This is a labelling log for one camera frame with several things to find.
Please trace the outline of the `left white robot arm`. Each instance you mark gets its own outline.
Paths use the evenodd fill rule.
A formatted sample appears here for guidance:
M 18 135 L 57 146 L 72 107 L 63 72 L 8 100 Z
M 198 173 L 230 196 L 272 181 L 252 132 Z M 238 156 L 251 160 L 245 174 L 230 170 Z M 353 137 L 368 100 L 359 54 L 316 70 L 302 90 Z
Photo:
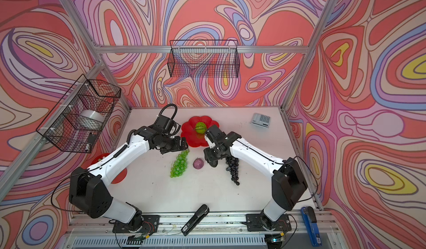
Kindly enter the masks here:
M 79 167 L 72 172 L 69 202 L 92 219 L 104 217 L 119 221 L 135 232 L 144 221 L 141 210 L 112 197 L 108 186 L 134 160 L 150 150 L 157 149 L 166 154 L 187 148 L 185 138 L 159 129 L 141 127 L 132 130 L 119 149 L 86 169 Z

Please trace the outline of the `purple fig fruit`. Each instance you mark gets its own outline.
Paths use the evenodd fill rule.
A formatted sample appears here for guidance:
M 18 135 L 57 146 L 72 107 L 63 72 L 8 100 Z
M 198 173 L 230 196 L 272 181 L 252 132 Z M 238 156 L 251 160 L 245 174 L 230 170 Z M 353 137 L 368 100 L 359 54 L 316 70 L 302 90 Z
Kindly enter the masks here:
M 197 158 L 197 159 L 194 160 L 194 162 L 193 162 L 193 168 L 194 169 L 199 170 L 203 167 L 204 167 L 204 161 L 203 161 L 202 158 Z

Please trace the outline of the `green bumpy pear fruit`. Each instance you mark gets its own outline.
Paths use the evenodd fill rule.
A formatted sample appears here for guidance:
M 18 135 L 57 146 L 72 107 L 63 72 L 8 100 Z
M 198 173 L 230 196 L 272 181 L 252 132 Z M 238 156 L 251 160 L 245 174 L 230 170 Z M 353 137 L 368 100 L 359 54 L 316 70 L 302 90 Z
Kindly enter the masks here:
M 196 133 L 204 135 L 207 131 L 207 125 L 204 122 L 197 122 L 194 130 Z

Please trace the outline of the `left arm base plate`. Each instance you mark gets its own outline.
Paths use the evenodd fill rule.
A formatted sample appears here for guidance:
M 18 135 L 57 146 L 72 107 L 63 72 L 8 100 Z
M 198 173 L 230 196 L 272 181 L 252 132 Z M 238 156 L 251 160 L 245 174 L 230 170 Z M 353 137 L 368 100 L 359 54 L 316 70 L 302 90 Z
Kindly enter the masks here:
M 151 235 L 159 227 L 159 215 L 139 215 L 125 224 L 120 221 L 114 223 L 113 233 L 141 233 Z

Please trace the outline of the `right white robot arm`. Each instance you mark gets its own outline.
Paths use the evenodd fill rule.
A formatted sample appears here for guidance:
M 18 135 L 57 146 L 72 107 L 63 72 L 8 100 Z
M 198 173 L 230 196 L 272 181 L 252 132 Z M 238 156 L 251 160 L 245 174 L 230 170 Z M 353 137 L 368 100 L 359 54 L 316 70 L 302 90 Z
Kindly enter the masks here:
M 241 135 L 225 134 L 217 126 L 205 133 L 208 147 L 204 149 L 205 159 L 213 168 L 224 158 L 242 160 L 260 171 L 271 180 L 271 200 L 260 216 L 268 223 L 276 222 L 287 211 L 291 211 L 308 189 L 308 184 L 294 158 L 286 160 L 250 144 Z

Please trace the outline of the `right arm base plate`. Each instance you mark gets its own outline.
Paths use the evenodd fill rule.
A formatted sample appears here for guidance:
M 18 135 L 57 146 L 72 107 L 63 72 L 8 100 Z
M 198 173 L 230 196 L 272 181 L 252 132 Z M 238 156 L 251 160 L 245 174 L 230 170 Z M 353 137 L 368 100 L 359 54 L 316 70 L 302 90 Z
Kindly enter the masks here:
M 291 222 L 287 214 L 282 214 L 278 220 L 272 221 L 262 213 L 246 214 L 246 221 L 242 222 L 249 232 L 288 232 L 292 230 Z

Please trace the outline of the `green grape bunch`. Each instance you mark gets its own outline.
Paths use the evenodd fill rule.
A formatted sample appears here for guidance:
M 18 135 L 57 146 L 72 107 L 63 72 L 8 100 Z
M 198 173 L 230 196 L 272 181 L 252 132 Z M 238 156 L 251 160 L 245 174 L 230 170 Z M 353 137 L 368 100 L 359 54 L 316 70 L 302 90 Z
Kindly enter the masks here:
M 183 175 L 183 173 L 186 171 L 188 162 L 187 157 L 189 154 L 189 150 L 186 149 L 182 151 L 177 157 L 176 160 L 173 162 L 170 170 L 170 177 L 171 178 L 177 178 Z

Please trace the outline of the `dark purple grape bunch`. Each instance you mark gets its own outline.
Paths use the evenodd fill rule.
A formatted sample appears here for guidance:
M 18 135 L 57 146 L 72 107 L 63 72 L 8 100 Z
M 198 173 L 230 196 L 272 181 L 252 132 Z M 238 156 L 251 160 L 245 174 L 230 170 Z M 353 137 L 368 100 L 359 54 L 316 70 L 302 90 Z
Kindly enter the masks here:
M 235 157 L 226 157 L 226 165 L 226 171 L 230 173 L 231 181 L 239 186 L 239 159 Z

